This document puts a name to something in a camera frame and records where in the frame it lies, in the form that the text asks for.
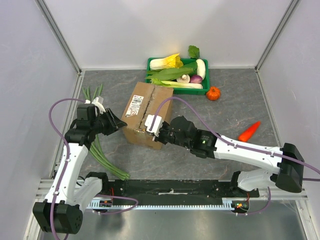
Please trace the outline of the brown cardboard express box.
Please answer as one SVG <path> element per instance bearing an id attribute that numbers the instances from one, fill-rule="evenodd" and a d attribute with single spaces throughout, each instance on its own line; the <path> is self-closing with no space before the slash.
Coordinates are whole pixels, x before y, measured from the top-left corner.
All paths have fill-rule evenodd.
<path id="1" fill-rule="evenodd" d="M 160 142 L 146 132 L 145 122 L 148 115 L 154 115 L 160 104 L 174 95 L 172 87 L 138 82 L 129 98 L 121 120 L 127 124 L 123 129 L 126 140 L 135 145 L 160 150 Z"/>

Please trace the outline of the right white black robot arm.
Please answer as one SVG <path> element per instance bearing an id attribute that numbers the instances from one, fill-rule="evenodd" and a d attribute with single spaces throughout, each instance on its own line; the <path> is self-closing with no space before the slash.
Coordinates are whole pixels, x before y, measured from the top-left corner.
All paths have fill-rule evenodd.
<path id="1" fill-rule="evenodd" d="M 144 125 L 153 136 L 153 141 L 186 148 L 198 158 L 233 160 L 256 166 L 256 170 L 233 173 L 229 191 L 235 197 L 273 186 L 289 193 L 302 191 L 304 159 L 291 143 L 285 143 L 283 147 L 270 147 L 239 142 L 198 129 L 184 116 L 167 123 L 160 116 L 148 115 Z"/>

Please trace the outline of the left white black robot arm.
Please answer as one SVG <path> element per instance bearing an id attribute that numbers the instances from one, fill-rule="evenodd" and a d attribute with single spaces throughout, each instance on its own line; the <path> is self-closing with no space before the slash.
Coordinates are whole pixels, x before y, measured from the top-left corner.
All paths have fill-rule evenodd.
<path id="1" fill-rule="evenodd" d="M 79 232 L 84 211 L 93 198 L 106 196 L 110 191 L 108 176 L 103 172 L 91 172 L 76 189 L 76 183 L 96 136 L 109 136 L 127 124 L 100 103 L 79 104 L 76 119 L 64 135 L 61 164 L 53 184 L 42 202 L 36 202 L 32 212 L 42 231 L 75 235 Z"/>

